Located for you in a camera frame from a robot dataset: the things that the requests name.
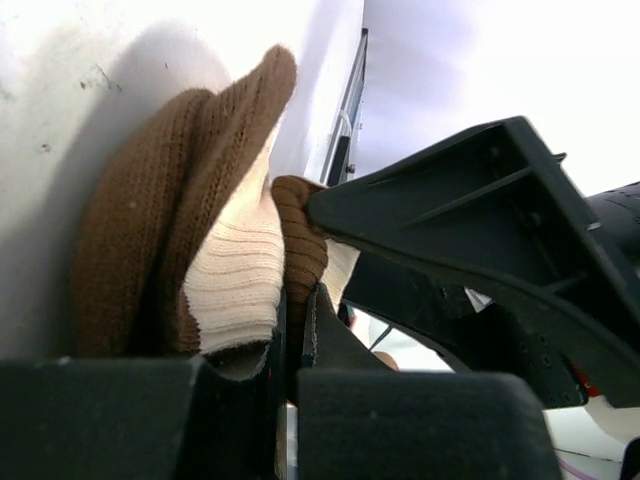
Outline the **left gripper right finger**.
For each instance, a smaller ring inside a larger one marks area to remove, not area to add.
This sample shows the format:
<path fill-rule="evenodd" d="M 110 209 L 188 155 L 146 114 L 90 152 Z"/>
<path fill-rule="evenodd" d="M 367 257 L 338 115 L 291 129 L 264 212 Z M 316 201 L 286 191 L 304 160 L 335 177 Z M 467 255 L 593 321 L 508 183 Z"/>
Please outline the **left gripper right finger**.
<path fill-rule="evenodd" d="M 540 405 L 505 374 L 389 369 L 309 296 L 297 374 L 301 479 L 557 479 Z"/>

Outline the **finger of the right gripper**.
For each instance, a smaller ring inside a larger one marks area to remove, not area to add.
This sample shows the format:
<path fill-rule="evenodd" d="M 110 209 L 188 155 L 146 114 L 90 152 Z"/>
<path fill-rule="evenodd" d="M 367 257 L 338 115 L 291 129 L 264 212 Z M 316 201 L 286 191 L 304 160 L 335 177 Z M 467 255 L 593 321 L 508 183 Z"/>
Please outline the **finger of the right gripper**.
<path fill-rule="evenodd" d="M 587 391 L 639 403 L 639 187 L 583 197 L 529 121 L 478 125 L 310 198 L 333 240 L 534 327 Z"/>
<path fill-rule="evenodd" d="M 362 253 L 343 300 L 434 349 L 456 372 L 516 375 L 547 408 L 588 401 L 582 382 L 548 335 L 523 326 L 494 303 L 477 312 L 459 285 Z"/>

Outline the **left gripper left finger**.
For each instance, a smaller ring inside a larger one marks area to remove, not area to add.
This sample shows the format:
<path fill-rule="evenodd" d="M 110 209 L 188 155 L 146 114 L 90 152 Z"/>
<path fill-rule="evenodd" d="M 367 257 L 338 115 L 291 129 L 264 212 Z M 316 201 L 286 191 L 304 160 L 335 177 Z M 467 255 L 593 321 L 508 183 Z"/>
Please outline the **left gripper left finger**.
<path fill-rule="evenodd" d="M 286 325 L 256 354 L 5 361 L 5 479 L 282 479 Z"/>

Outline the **cream and brown striped sock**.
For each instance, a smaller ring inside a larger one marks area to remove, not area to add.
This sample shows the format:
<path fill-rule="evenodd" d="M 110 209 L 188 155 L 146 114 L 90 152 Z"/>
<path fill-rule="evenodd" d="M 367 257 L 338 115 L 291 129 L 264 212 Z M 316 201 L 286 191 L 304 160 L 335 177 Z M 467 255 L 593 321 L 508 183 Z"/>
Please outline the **cream and brown striped sock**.
<path fill-rule="evenodd" d="M 80 355 L 242 355 L 280 306 L 299 344 L 313 288 L 339 304 L 358 251 L 307 220 L 318 184 L 269 175 L 296 73 L 274 46 L 224 90 L 174 97 L 108 162 L 71 269 Z"/>

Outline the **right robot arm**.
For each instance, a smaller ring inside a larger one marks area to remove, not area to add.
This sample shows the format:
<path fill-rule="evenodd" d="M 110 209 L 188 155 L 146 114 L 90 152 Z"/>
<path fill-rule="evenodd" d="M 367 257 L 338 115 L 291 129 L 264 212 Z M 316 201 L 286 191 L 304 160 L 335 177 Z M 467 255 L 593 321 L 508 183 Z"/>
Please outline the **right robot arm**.
<path fill-rule="evenodd" d="M 310 198 L 360 257 L 344 300 L 548 408 L 639 403 L 639 187 L 583 197 L 529 121 L 468 128 Z"/>

